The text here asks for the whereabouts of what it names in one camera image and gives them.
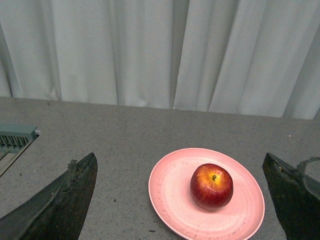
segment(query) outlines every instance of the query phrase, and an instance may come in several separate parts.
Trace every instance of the pink plate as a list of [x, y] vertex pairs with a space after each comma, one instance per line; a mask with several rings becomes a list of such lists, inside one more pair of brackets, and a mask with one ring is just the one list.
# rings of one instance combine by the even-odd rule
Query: pink plate
[[[213, 213], [199, 208], [190, 195], [191, 176], [205, 163], [221, 166], [233, 179], [231, 201]], [[203, 148], [163, 157], [151, 172], [149, 196], [162, 221], [188, 240], [247, 240], [265, 215], [264, 196], [250, 172], [231, 157]]]

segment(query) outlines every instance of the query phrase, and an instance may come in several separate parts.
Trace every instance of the white curtain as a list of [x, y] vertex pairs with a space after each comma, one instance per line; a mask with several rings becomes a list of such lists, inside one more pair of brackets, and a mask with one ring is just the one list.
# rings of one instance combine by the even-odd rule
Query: white curtain
[[0, 96], [320, 119], [319, 26], [320, 0], [0, 0]]

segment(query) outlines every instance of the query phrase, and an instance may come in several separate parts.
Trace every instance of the vent grille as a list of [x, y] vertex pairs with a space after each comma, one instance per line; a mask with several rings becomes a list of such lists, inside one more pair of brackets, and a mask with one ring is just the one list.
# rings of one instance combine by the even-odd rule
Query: vent grille
[[0, 177], [38, 137], [36, 126], [0, 123]]
[[3, 149], [23, 149], [28, 144], [28, 139], [23, 136], [0, 135], [0, 145]]

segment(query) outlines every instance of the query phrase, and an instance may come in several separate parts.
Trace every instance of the speckled surface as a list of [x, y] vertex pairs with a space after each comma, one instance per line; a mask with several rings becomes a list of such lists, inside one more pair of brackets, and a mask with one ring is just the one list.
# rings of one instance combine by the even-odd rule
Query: speckled surface
[[[40, 137], [0, 177], [0, 218], [94, 152], [98, 174], [80, 240], [179, 240], [154, 211], [155, 164], [183, 148], [226, 154], [259, 183], [265, 217], [251, 240], [285, 240], [262, 164], [267, 152], [294, 167], [320, 156], [320, 121], [0, 97], [0, 122], [33, 124]], [[307, 168], [317, 177], [319, 165]]]

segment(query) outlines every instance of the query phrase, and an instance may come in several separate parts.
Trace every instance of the red apple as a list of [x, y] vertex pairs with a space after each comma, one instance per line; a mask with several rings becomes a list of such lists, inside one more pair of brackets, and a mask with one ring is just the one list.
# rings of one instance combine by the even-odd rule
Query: red apple
[[190, 192], [195, 204], [212, 212], [227, 205], [234, 194], [230, 174], [222, 167], [205, 163], [193, 173]]

